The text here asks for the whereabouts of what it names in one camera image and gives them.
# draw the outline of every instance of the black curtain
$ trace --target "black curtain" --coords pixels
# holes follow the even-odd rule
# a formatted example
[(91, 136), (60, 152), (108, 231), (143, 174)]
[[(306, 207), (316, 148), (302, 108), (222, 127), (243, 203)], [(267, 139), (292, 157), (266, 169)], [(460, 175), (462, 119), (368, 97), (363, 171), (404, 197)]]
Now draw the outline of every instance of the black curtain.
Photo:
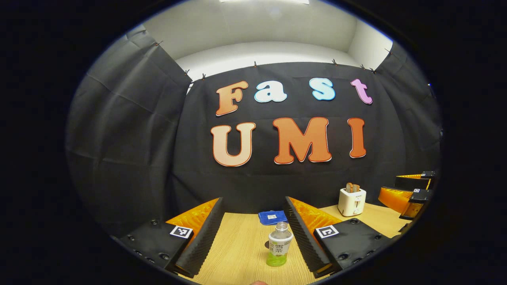
[[(311, 78), (327, 78), (336, 97), (317, 100), (309, 86)], [(351, 81), (366, 84), (371, 105), (363, 103)], [(217, 117), (219, 88), (247, 81), (238, 110)], [(281, 102), (254, 100), (256, 85), (279, 81), (287, 94)], [(226, 211), (256, 213), (280, 210), (283, 197), (292, 196), (316, 207), (338, 203), (339, 189), (347, 182), (367, 191), (367, 203), (378, 201), (380, 187), (392, 186), (394, 177), (434, 170), (439, 166), (440, 113), (428, 81), (407, 53), (396, 43), (392, 54), (373, 73), (368, 69), (331, 63), (291, 62), (231, 70), (197, 80), (187, 95), (175, 142), (170, 174), (173, 215), (205, 201), (223, 196)], [(329, 120), (329, 162), (297, 159), (277, 165), (278, 131), (273, 120), (293, 118), (304, 132), (312, 117)], [(365, 121), (367, 154), (351, 158), (349, 118)], [(229, 125), (228, 151), (240, 151), (236, 125), (254, 122), (252, 156), (239, 167), (218, 164), (212, 153), (212, 127)]]
[(109, 234), (169, 218), (166, 178), (190, 82), (139, 26), (111, 44), (77, 88), (67, 160), (83, 204)]

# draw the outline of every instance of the table top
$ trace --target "table top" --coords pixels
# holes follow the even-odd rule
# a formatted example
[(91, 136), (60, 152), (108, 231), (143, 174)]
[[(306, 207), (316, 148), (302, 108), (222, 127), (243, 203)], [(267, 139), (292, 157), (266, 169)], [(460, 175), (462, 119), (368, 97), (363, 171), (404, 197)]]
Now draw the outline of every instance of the table top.
[[(387, 237), (399, 234), (398, 230), (408, 222), (390, 208), (368, 203), (363, 213), (352, 217), (342, 216), (336, 205), (321, 210), (343, 221), (358, 218)], [(257, 280), (268, 285), (303, 285), (328, 277), (313, 277), (295, 238), (288, 250), (287, 263), (268, 266), (269, 250), (264, 244), (274, 229), (274, 225), (262, 225), (257, 214), (225, 213), (199, 274), (194, 278), (182, 277), (204, 285), (250, 285)]]

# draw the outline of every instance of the light blue letter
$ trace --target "light blue letter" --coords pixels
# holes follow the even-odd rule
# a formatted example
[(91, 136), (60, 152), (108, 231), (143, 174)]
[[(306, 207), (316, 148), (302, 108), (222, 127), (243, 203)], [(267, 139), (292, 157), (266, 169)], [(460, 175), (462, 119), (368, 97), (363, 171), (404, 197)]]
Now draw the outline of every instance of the light blue letter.
[(317, 100), (333, 100), (335, 98), (335, 90), (331, 88), (332, 86), (333, 82), (327, 78), (310, 79), (310, 87), (315, 90), (312, 94)]
[(283, 85), (278, 81), (265, 81), (257, 85), (257, 93), (253, 96), (255, 101), (266, 103), (269, 101), (282, 102), (287, 98), (283, 92)]

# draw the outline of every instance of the orange letter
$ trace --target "orange letter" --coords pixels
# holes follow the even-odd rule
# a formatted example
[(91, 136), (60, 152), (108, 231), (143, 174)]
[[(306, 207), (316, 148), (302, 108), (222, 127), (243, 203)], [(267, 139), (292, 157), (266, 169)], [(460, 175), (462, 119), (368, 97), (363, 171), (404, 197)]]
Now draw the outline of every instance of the orange letter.
[(230, 155), (227, 152), (227, 134), (231, 131), (230, 126), (216, 126), (211, 129), (213, 134), (213, 157), (223, 166), (240, 166), (247, 163), (252, 155), (252, 130), (255, 123), (242, 123), (236, 126), (241, 134), (241, 151), (238, 155)]
[(241, 101), (243, 98), (241, 89), (246, 89), (247, 87), (248, 83), (246, 81), (241, 81), (217, 90), (216, 92), (219, 95), (219, 109), (216, 111), (216, 116), (218, 117), (236, 111), (238, 106), (232, 104), (232, 99), (235, 99), (236, 102)]
[(360, 118), (350, 118), (347, 120), (350, 128), (352, 129), (352, 150), (350, 151), (351, 158), (359, 158), (366, 155), (363, 140), (363, 126), (365, 122)]
[(291, 164), (294, 157), (291, 147), (300, 162), (303, 162), (312, 146), (312, 153), (308, 157), (311, 162), (325, 162), (331, 160), (328, 151), (328, 135), (326, 133), (329, 121), (326, 118), (315, 117), (310, 120), (305, 134), (291, 118), (280, 118), (273, 121), (278, 129), (279, 146), (276, 164)]

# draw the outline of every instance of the blue towel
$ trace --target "blue towel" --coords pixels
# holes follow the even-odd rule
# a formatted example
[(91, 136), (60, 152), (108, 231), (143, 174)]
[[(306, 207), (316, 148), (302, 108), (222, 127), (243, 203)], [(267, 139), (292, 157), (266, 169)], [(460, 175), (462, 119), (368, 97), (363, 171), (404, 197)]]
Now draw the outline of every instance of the blue towel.
[(283, 211), (268, 211), (268, 212), (260, 212), (259, 220), (261, 224), (265, 226), (276, 225), (279, 222), (287, 222), (287, 218)]

